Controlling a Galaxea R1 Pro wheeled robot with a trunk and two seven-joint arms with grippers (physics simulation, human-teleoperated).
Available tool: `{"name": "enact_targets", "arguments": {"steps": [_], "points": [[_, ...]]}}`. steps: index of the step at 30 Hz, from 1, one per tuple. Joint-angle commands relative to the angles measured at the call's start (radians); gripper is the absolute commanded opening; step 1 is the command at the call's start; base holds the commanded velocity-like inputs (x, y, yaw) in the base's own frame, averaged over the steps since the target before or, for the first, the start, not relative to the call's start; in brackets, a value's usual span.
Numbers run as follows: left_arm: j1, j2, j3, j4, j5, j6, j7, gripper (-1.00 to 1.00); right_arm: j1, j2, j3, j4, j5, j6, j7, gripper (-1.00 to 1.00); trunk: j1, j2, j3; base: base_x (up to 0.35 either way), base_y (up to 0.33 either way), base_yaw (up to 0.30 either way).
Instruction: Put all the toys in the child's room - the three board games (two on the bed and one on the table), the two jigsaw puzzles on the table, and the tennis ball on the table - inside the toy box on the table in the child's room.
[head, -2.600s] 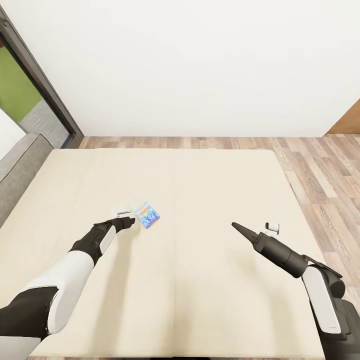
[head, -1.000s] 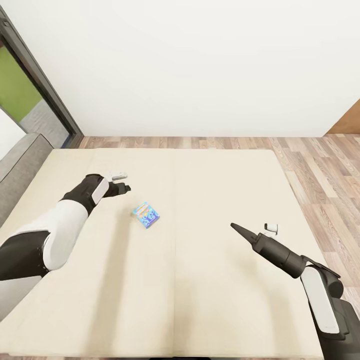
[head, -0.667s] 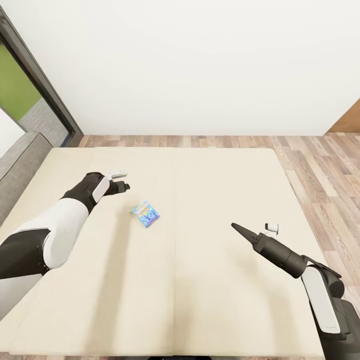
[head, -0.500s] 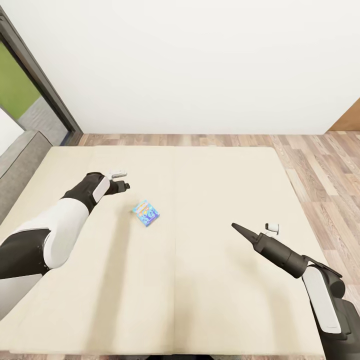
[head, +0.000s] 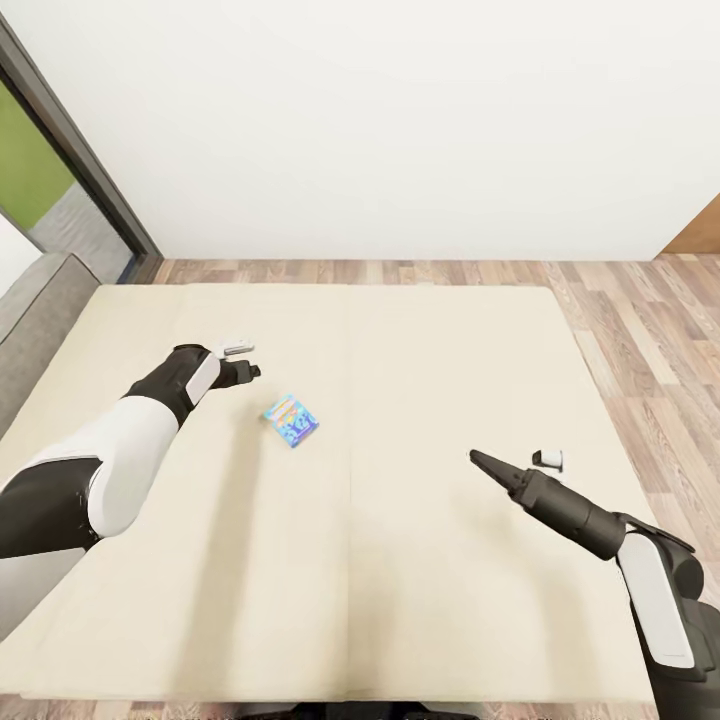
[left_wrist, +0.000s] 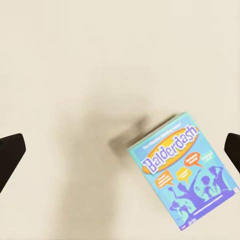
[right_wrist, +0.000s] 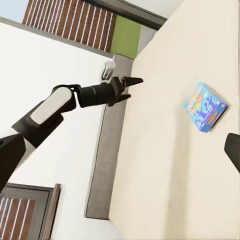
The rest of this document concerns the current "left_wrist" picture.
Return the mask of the board game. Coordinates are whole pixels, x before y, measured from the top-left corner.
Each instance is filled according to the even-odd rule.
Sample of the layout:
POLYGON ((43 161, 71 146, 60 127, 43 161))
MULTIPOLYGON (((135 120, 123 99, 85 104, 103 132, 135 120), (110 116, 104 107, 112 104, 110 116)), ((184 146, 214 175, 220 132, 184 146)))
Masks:
POLYGON ((181 231, 240 192, 188 111, 127 150, 181 231))

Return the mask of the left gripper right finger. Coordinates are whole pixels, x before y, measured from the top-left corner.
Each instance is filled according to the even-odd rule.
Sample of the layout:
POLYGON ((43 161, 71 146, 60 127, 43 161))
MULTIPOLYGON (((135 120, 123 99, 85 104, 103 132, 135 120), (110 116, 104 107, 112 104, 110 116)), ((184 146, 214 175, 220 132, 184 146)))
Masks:
POLYGON ((229 133, 227 135, 224 151, 240 173, 240 135, 229 133))

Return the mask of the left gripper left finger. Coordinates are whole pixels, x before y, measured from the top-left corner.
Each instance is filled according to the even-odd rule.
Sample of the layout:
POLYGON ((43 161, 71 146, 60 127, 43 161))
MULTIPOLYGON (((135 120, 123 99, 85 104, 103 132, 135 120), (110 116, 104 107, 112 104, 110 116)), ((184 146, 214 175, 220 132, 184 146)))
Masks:
POLYGON ((0 138, 0 193, 26 153, 22 133, 0 138))

